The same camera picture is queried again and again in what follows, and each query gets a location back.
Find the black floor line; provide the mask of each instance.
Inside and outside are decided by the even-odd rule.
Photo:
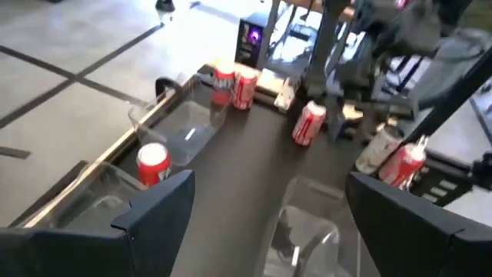
[[[80,161],[70,171],[67,172],[61,179],[59,179],[43,196],[41,196],[34,204],[27,208],[18,218],[16,218],[8,227],[15,227],[25,221],[30,215],[38,211],[42,206],[48,204],[54,197],[62,192],[68,185],[70,185],[80,174],[81,170],[88,163],[86,161]]]
[[[130,102],[131,104],[136,104],[136,105],[145,105],[146,102],[138,99],[138,98],[135,98],[131,95],[128,95],[126,93],[123,93],[123,92],[120,92],[116,89],[113,89],[113,88],[109,88],[105,85],[102,85],[102,84],[99,84],[98,82],[93,82],[91,80],[88,80],[86,78],[79,78],[77,79],[77,82],[83,84],[83,85],[86,85],[88,86],[89,88],[93,88],[95,90],[98,90],[106,95],[110,95],[112,97],[115,97],[115,98],[118,98],[118,99],[121,99],[125,102]]]
[[[130,42],[127,42],[122,47],[114,50],[113,52],[111,52],[109,54],[107,54],[106,56],[104,56],[103,58],[101,58],[100,60],[98,60],[97,62],[95,62],[92,65],[88,66],[86,69],[80,71],[77,74],[77,76],[79,76],[79,77],[85,77],[85,76],[91,74],[96,69],[100,68],[101,66],[103,66],[107,62],[111,61],[113,58],[116,58],[121,53],[123,53],[123,52],[129,50],[131,47],[135,46],[137,43],[139,43],[139,42],[143,41],[144,39],[148,38],[149,36],[151,36],[152,34],[154,34],[156,31],[158,31],[159,29],[161,29],[162,27],[164,27],[164,24],[160,24],[160,25],[157,25],[157,26],[151,28],[150,30],[146,31],[145,33],[143,33],[143,34],[139,35],[138,37],[132,39]]]
[[[68,79],[55,86],[54,88],[48,90],[47,92],[39,95],[38,97],[32,99],[31,101],[25,103],[24,105],[18,107],[13,112],[9,113],[3,118],[0,118],[0,129],[12,123],[14,120],[19,119],[21,116],[30,112],[32,109],[38,107],[40,104],[48,101],[53,96],[60,93],[62,90],[66,89],[68,86],[75,83],[75,80]]]
[[[108,63],[111,61],[113,58],[116,58],[118,55],[121,53],[129,50],[131,47],[135,46],[139,42],[143,41],[144,39],[148,38],[150,35],[154,34],[156,31],[161,29],[164,25],[160,24],[157,25],[145,33],[139,35],[138,37],[132,39],[130,42],[125,43],[122,47],[116,49],[115,51],[107,54],[103,58],[99,59],[97,62],[93,63],[92,65],[88,66],[87,68],[83,69],[77,74],[68,72],[62,68],[59,68],[58,66],[51,65],[47,62],[43,62],[37,58],[31,57],[26,54],[22,54],[21,52],[17,52],[16,50],[12,50],[10,48],[7,48],[5,46],[0,45],[0,52],[10,55],[12,57],[21,59],[22,61],[28,62],[33,65],[37,65],[40,68],[46,69],[50,72],[54,72],[58,75],[61,75],[63,77],[66,77],[67,80],[64,82],[60,83],[59,85],[55,86],[54,88],[48,90],[47,92],[41,94],[40,96],[32,99],[31,101],[25,103],[24,105],[18,107],[16,110],[13,112],[9,113],[3,118],[0,118],[0,129],[4,128],[5,126],[9,125],[12,123],[14,120],[19,119],[21,116],[25,115],[26,113],[30,112],[32,109],[40,106],[40,104],[48,101],[50,98],[54,97],[58,93],[60,93],[63,89],[67,88],[68,86],[74,84],[75,82],[79,82],[83,85],[86,85],[90,88],[93,88],[95,90],[98,90],[102,93],[105,93],[106,95],[110,95],[113,97],[116,97],[118,99],[121,99],[126,102],[130,102],[131,104],[137,104],[137,105],[144,105],[145,102],[142,100],[135,98],[133,96],[127,95],[124,92],[120,92],[116,89],[109,88],[105,85],[99,84],[97,82],[93,82],[90,80],[87,80],[84,78],[86,75],[91,74],[98,68],[102,67],[104,64]]]
[[[75,74],[68,72],[68,71],[64,70],[63,68],[59,68],[58,66],[49,64],[47,62],[43,62],[42,60],[39,60],[37,58],[33,58],[33,57],[26,55],[26,54],[22,54],[21,52],[17,52],[16,50],[7,48],[5,46],[0,45],[0,52],[4,53],[6,55],[10,55],[12,57],[18,58],[24,62],[28,62],[28,63],[33,64],[33,65],[37,65],[40,68],[46,69],[50,72],[56,73],[58,75],[66,77],[66,78],[73,78],[75,76]]]
[[[21,149],[13,149],[10,147],[0,146],[0,155],[16,158],[16,159],[27,159],[31,155],[29,151]]]
[[[193,9],[195,7],[198,7],[199,5],[201,5],[201,2],[200,1],[191,2],[190,3],[190,9]]]

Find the white object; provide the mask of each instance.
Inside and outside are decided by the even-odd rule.
[[[403,137],[395,127],[385,126],[355,161],[355,167],[364,174],[374,173],[402,141]]]
[[[287,112],[287,110],[291,107],[294,98],[294,87],[290,85],[290,80],[287,78],[285,79],[284,87],[282,88],[281,93],[279,93],[275,99],[274,105],[281,112]]]

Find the clear plastic bin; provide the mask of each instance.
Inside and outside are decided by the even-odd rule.
[[[342,201],[341,191],[310,179],[293,179],[284,197],[281,214],[267,234],[271,242],[263,276],[350,276],[338,264],[343,234],[330,220],[344,214]]]
[[[106,235],[118,232],[111,221],[130,209],[129,201],[147,189],[139,181],[107,162],[94,162],[81,170],[76,180],[57,198],[49,213],[36,219],[35,226],[67,229],[72,232]]]
[[[157,80],[156,89],[164,93],[145,107],[132,107],[128,117],[142,145],[159,142],[168,149],[173,165],[184,166],[224,124],[229,104],[213,102],[213,88],[196,76],[184,87],[169,79],[161,81]]]

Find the purple light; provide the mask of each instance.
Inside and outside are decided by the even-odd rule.
[[[411,0],[396,0],[399,9],[405,9],[411,2]]]
[[[249,41],[255,45],[261,41],[261,33],[256,29],[251,30],[248,37]]]

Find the electronic device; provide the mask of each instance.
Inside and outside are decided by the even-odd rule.
[[[268,23],[269,11],[254,12],[239,21],[238,41],[236,45],[235,62],[257,67],[260,58],[261,41],[264,29]]]

